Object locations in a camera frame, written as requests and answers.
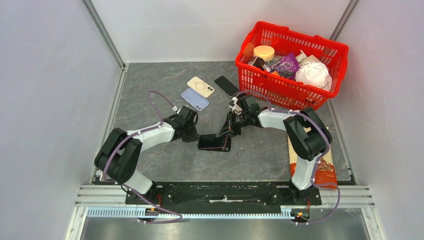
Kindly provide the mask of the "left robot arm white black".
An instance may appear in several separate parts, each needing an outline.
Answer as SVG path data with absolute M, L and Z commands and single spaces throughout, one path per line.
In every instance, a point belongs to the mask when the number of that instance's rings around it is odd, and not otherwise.
M 102 171 L 103 177 L 138 192 L 137 197 L 144 204 L 152 204 L 157 198 L 157 191 L 152 187 L 154 181 L 137 169 L 140 154 L 176 140 L 185 143 L 197 141 L 197 121 L 198 113 L 183 106 L 175 114 L 149 127 L 129 131 L 115 128 L 97 153 L 94 166 Z

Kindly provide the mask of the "black phone case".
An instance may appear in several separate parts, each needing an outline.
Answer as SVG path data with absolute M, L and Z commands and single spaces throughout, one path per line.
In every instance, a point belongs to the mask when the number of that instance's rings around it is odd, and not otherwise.
M 229 152 L 231 150 L 231 138 L 228 136 L 216 137 L 215 134 L 203 134 L 199 136 L 197 148 L 201 151 Z

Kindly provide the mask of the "black smartphone purple edge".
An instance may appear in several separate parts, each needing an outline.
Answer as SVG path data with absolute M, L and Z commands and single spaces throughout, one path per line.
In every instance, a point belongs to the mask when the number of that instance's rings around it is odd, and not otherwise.
M 229 152 L 231 150 L 231 138 L 228 136 L 216 138 L 215 134 L 209 134 L 207 137 L 207 150 Z

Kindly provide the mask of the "lavender phone case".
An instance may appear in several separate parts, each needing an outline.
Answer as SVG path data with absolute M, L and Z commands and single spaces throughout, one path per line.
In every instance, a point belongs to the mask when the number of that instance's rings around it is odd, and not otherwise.
M 198 112 L 203 111 L 210 103 L 192 88 L 187 88 L 180 96 Z

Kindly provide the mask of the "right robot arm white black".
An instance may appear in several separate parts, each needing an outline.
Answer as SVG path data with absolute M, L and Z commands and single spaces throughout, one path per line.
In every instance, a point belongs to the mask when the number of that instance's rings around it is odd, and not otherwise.
M 329 152 L 332 137 L 326 126 L 308 107 L 301 111 L 261 107 L 254 96 L 241 94 L 229 103 L 225 122 L 216 137 L 234 137 L 242 128 L 253 126 L 285 131 L 297 155 L 294 174 L 289 182 L 289 200 L 300 205 L 309 198 L 314 187 L 320 158 Z

